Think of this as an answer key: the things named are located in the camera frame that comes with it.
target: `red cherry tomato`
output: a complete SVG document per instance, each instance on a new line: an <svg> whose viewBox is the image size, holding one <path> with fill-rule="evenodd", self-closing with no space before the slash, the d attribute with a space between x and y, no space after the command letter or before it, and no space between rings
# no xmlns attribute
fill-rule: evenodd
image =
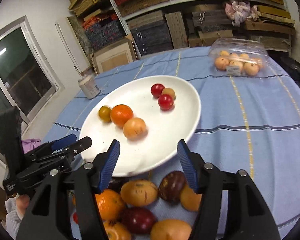
<svg viewBox="0 0 300 240"><path fill-rule="evenodd" d="M170 95L161 95L158 104L162 110L169 110L173 106L173 98Z"/></svg>
<svg viewBox="0 0 300 240"><path fill-rule="evenodd" d="M162 84L154 84L151 87L151 94L155 97L158 98L159 96L161 96L162 90L164 90L165 87Z"/></svg>
<svg viewBox="0 0 300 240"><path fill-rule="evenodd" d="M78 223L78 215L77 215L77 212L74 212L74 213L73 213L73 221L74 221L75 223Z"/></svg>

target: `striped tablecloth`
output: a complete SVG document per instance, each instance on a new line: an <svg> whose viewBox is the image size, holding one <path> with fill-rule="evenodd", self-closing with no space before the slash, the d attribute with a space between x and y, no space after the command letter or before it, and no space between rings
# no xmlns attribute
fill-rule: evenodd
<svg viewBox="0 0 300 240"><path fill-rule="evenodd" d="M223 171L247 170L284 237L300 217L300 89L274 61L255 77L225 76L216 71L208 50L209 47L201 47L168 52L97 76L101 93L88 100L80 92L60 114L44 141L70 133L79 137L94 106L127 82L151 75L181 77L197 89L202 104L198 127L188 143L190 150ZM156 168L152 181L159 185L173 170L181 170L176 157ZM220 236L225 227L226 202L225 193ZM196 213L181 205L171 207L161 199L149 209L159 220L176 218L193 224L196 217ZM73 223L72 227L74 237L80 238L77 225Z"/></svg>

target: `red apple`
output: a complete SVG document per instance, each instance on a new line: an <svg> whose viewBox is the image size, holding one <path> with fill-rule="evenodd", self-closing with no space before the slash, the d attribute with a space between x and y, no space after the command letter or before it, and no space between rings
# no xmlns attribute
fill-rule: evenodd
<svg viewBox="0 0 300 240"><path fill-rule="evenodd" d="M149 234L156 222L154 214L143 207L126 209L122 216L122 224L133 234Z"/></svg>

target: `orange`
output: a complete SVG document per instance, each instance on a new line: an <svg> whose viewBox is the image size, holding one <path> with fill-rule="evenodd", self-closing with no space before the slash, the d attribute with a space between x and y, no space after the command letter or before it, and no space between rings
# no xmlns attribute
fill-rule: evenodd
<svg viewBox="0 0 300 240"><path fill-rule="evenodd" d="M105 189L100 195L95 194L102 220L117 220L126 208L120 194L111 189Z"/></svg>
<svg viewBox="0 0 300 240"><path fill-rule="evenodd" d="M117 105L111 110L110 118L111 121L123 128L124 124L133 117L133 112L129 106L126 105Z"/></svg>
<svg viewBox="0 0 300 240"><path fill-rule="evenodd" d="M116 221L103 222L109 240L131 240L131 234L127 228Z"/></svg>

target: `plastic container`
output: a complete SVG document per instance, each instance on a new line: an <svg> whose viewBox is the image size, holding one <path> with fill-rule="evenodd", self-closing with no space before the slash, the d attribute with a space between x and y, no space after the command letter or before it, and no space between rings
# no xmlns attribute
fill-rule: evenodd
<svg viewBox="0 0 300 240"><path fill-rule="evenodd" d="M265 47L258 41L220 38L211 46L209 57L216 70L231 76L255 76L269 64Z"/></svg>

